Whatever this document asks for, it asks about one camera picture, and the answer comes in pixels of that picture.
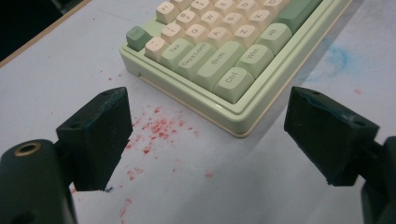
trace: mechanical keyboard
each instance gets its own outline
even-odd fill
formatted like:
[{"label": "mechanical keyboard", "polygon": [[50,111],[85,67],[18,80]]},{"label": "mechanical keyboard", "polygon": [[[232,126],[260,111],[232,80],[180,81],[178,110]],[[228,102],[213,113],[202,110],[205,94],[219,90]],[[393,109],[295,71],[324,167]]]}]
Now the mechanical keyboard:
[{"label": "mechanical keyboard", "polygon": [[126,69],[247,136],[351,0],[170,0],[126,34]]}]

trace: white table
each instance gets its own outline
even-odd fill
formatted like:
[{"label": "white table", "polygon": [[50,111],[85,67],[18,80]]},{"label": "white table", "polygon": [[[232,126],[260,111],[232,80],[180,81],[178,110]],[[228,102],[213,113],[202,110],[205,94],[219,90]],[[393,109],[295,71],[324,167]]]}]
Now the white table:
[{"label": "white table", "polygon": [[[1,154],[27,140],[57,141],[55,129],[91,98],[125,86],[131,144],[110,192],[73,193],[79,223],[362,223],[364,180],[328,186],[283,123],[290,87],[297,85],[378,124],[380,144],[396,134],[396,2],[355,0],[244,139],[125,70],[119,47],[126,32],[153,17],[160,3],[92,0],[3,66]],[[152,133],[156,122],[165,135]]]}]

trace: shift key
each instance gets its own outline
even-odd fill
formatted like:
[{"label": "shift key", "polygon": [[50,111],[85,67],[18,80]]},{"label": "shift key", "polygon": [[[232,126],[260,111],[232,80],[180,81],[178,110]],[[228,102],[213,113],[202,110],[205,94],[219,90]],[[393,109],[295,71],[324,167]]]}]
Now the shift key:
[{"label": "shift key", "polygon": [[294,0],[291,1],[277,16],[275,22],[289,26],[292,33],[296,33],[308,19],[322,0]]},{"label": "shift key", "polygon": [[192,81],[202,88],[213,91],[214,86],[242,56],[245,49],[236,41],[228,41],[198,70]]}]

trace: green keycap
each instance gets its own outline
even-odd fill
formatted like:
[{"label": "green keycap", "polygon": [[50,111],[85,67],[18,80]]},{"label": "green keycap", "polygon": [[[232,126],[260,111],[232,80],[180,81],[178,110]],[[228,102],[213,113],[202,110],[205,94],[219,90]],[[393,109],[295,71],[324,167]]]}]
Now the green keycap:
[{"label": "green keycap", "polygon": [[253,76],[245,69],[231,68],[215,86],[213,93],[235,104],[254,82]]},{"label": "green keycap", "polygon": [[236,63],[257,78],[274,59],[274,54],[264,45],[252,45]]},{"label": "green keycap", "polygon": [[193,47],[194,45],[189,41],[182,38],[177,39],[175,42],[173,42],[173,44],[163,51],[160,64],[172,71],[175,71],[180,60],[186,56],[186,54],[190,52]]},{"label": "green keycap", "polygon": [[213,91],[216,83],[232,68],[245,49],[236,41],[228,41],[198,70],[192,81]]},{"label": "green keycap", "polygon": [[178,64],[176,73],[188,80],[198,71],[198,69],[207,61],[207,59],[216,52],[210,44],[205,42],[198,44],[193,48]]},{"label": "green keycap", "polygon": [[283,23],[272,23],[257,39],[256,44],[264,45],[277,55],[291,39],[289,27]]},{"label": "green keycap", "polygon": [[128,47],[136,51],[143,49],[151,38],[152,36],[140,26],[135,26],[126,33]]},{"label": "green keycap", "polygon": [[308,19],[322,0],[293,0],[277,15],[275,22],[289,26],[292,33]]}]

